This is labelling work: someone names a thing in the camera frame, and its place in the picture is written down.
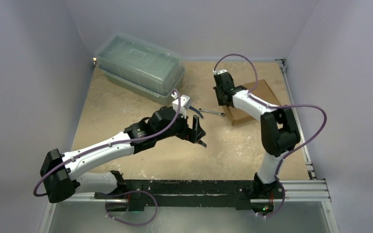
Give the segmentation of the red utility knife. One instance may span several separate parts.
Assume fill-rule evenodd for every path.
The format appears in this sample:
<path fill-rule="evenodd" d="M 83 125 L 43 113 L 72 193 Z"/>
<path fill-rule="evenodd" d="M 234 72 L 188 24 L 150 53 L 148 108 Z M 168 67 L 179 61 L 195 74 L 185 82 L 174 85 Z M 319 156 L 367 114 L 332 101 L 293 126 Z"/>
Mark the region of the red utility knife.
<path fill-rule="evenodd" d="M 197 144 L 203 146 L 204 148 L 207 148 L 207 144 L 205 142 L 203 142 L 202 140 L 198 140 Z"/>

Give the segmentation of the brown cardboard express box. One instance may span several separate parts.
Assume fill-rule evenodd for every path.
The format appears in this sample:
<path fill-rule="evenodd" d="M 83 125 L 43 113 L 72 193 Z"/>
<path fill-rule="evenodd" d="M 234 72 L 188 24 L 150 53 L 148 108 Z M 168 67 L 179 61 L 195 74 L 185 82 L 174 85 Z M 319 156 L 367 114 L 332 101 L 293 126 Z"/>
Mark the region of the brown cardboard express box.
<path fill-rule="evenodd" d="M 253 83 L 244 84 L 243 90 L 236 92 L 228 105 L 223 106 L 224 113 L 231 126 L 235 127 L 251 121 L 259 121 L 261 115 L 272 112 L 272 106 L 279 106 L 280 102 L 265 80 L 257 82 L 257 88 L 249 93 Z"/>

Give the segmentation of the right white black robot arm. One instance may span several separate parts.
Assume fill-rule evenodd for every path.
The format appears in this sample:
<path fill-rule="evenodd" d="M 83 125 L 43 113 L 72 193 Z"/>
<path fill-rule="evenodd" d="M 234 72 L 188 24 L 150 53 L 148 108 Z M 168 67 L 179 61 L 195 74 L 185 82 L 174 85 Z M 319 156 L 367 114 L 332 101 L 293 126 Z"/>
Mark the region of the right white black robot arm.
<path fill-rule="evenodd" d="M 265 150 L 261 167 L 254 175 L 252 193 L 264 198 L 277 187 L 285 155 L 294 151 L 301 137 L 291 108 L 269 103 L 243 86 L 236 86 L 231 74 L 213 71 L 215 93 L 220 106 L 240 109 L 260 122 L 261 143 Z"/>

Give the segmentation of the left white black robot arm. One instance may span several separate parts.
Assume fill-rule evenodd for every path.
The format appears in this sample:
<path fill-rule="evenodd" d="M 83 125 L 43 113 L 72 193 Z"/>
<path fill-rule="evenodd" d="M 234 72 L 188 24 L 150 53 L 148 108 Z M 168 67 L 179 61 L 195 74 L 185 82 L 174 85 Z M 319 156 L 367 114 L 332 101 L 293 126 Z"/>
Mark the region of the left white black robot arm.
<path fill-rule="evenodd" d="M 151 149 L 158 141 L 173 136 L 206 147 L 202 141 L 205 135 L 197 115 L 194 115 L 189 127 L 187 116 L 164 106 L 151 117 L 145 117 L 95 145 L 64 153 L 59 149 L 50 150 L 40 169 L 41 179 L 34 188 L 34 195 L 40 196 L 37 189 L 43 184 L 43 195 L 50 203 L 62 202 L 76 193 L 92 191 L 121 198 L 125 194 L 125 185 L 119 181 L 116 171 L 102 174 L 100 183 L 89 181 L 89 171 L 114 159 Z"/>

